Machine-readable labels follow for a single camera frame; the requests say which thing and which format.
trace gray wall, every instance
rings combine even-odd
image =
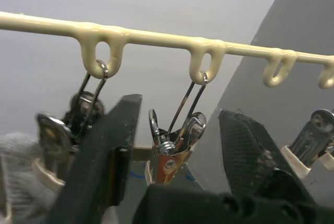
[[[275,0],[252,44],[301,52],[334,54],[334,0]],[[218,108],[241,110],[264,124],[277,145],[289,144],[317,109],[334,108],[334,88],[317,86],[320,65],[296,63],[277,88],[263,84],[266,61],[244,57],[225,90]],[[219,124],[214,114],[203,142],[189,162],[200,184],[215,192],[228,186],[221,162]],[[322,205],[334,206],[334,173],[316,162],[304,181]]]
[[[89,21],[132,29],[250,43],[274,0],[1,0],[0,11]],[[97,58],[110,49],[97,46]],[[34,115],[61,117],[85,76],[76,40],[0,30],[0,135],[36,134]],[[241,56],[226,56],[215,80],[198,104],[210,115]],[[190,54],[179,49],[127,45],[120,71],[105,84],[100,98],[110,109],[129,93],[143,94],[137,146],[151,146],[148,110],[155,108],[159,125],[168,128],[189,84]],[[203,67],[209,65],[205,58]],[[89,83],[95,90],[97,80]],[[181,127],[183,110],[175,127]]]

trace gray knit cloth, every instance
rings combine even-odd
[[[38,224],[45,217],[57,193],[45,186],[32,172],[32,162],[41,157],[38,139],[20,133],[0,136],[0,156],[7,201],[13,224]],[[115,208],[106,211],[103,223],[118,223]]]

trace black clip jaw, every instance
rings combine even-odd
[[[84,137],[64,188],[44,224],[100,223],[124,197],[142,95],[126,95]]]

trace cream plastic rod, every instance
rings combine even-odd
[[[189,50],[191,55],[190,77],[193,82],[199,85],[203,82],[200,66],[206,53],[211,55],[211,64],[206,71],[208,82],[211,82],[217,75],[224,55],[234,54],[266,58],[268,64],[264,70],[263,78],[264,83],[268,87],[275,87],[281,84],[296,61],[324,65],[324,70],[319,77],[319,86],[327,89],[334,85],[333,55],[301,53],[293,50],[265,48],[222,40],[209,40],[198,37],[132,30],[116,26],[103,26],[89,22],[48,19],[4,12],[0,12],[0,29],[53,34],[77,39],[81,46],[82,60],[87,72],[99,79],[103,77],[103,73],[96,62],[95,52],[96,45],[104,41],[111,49],[108,63],[109,78],[114,76],[121,66],[124,46],[132,43]],[[274,76],[280,63],[282,63],[282,66],[278,74]]]

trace metal clothespin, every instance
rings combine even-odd
[[[206,73],[203,73],[203,78],[204,82],[202,87],[200,88],[181,129],[172,132],[176,119],[194,87],[193,82],[184,96],[168,131],[158,127],[158,119],[154,109],[149,111],[149,124],[153,137],[153,145],[152,158],[147,166],[149,166],[148,169],[154,183],[170,183],[180,165],[184,161],[187,161],[191,156],[191,147],[201,138],[206,128],[206,117],[200,112],[193,113],[208,82]]]
[[[334,171],[334,114],[315,111],[291,146],[281,149],[285,159],[299,178],[304,178],[312,164],[319,159],[323,166]]]
[[[79,91],[70,101],[70,110],[62,120],[46,114],[37,114],[39,143],[43,149],[40,164],[60,180],[65,180],[79,150],[79,145],[92,125],[104,116],[104,106],[98,99],[100,91],[108,78],[108,68],[100,60],[104,78],[100,81],[95,93],[84,91],[90,75],[87,73]]]

